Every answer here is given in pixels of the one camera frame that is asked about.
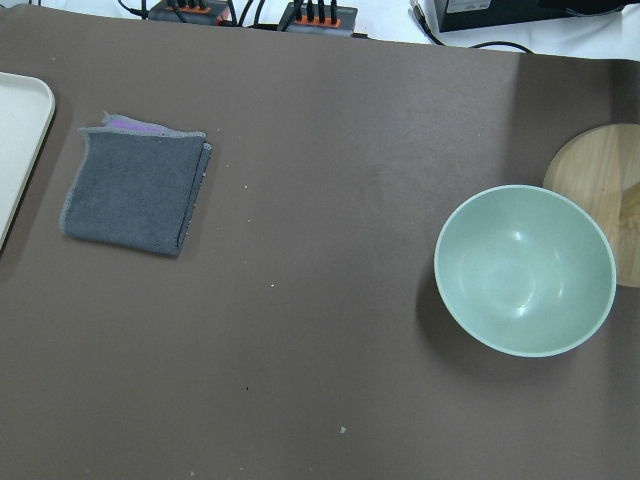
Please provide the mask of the cream rectangular tray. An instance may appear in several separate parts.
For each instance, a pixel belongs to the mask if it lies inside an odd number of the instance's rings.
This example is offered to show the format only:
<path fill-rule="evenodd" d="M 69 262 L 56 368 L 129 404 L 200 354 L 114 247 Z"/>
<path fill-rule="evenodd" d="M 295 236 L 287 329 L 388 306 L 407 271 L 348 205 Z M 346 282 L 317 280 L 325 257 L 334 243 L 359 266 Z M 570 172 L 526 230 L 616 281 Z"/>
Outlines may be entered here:
<path fill-rule="evenodd" d="M 1 246 L 55 111 L 42 80 L 1 73 Z"/>

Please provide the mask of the grey folded cloth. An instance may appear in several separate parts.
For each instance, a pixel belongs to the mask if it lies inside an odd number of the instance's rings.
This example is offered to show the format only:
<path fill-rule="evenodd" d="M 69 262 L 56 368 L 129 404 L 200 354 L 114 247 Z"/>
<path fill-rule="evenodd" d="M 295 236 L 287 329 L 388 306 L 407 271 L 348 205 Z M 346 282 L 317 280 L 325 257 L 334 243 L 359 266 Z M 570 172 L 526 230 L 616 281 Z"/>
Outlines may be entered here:
<path fill-rule="evenodd" d="M 177 257 L 212 147 L 200 131 L 106 115 L 81 128 L 84 157 L 61 211 L 70 237 Z"/>

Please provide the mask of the green bowl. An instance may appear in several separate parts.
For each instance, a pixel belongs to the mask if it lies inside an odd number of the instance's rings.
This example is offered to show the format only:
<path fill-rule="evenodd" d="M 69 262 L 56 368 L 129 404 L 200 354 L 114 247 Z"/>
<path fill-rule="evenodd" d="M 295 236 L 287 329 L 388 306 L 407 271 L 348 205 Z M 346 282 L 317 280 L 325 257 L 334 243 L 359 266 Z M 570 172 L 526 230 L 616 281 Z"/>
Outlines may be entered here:
<path fill-rule="evenodd" d="M 465 332 L 520 357 L 583 344 L 616 294 L 603 230 L 573 201 L 530 185 L 494 187 L 459 205 L 438 235 L 434 275 Z"/>

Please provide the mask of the left orange usb hub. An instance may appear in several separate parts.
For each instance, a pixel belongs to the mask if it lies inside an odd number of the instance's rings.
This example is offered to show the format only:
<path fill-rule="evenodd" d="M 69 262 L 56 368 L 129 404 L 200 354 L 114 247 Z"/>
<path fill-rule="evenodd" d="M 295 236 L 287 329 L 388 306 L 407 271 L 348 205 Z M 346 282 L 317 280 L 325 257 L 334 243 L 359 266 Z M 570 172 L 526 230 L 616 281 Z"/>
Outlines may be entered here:
<path fill-rule="evenodd" d="M 148 13 L 148 19 L 206 26 L 232 26 L 226 1 L 160 1 Z"/>

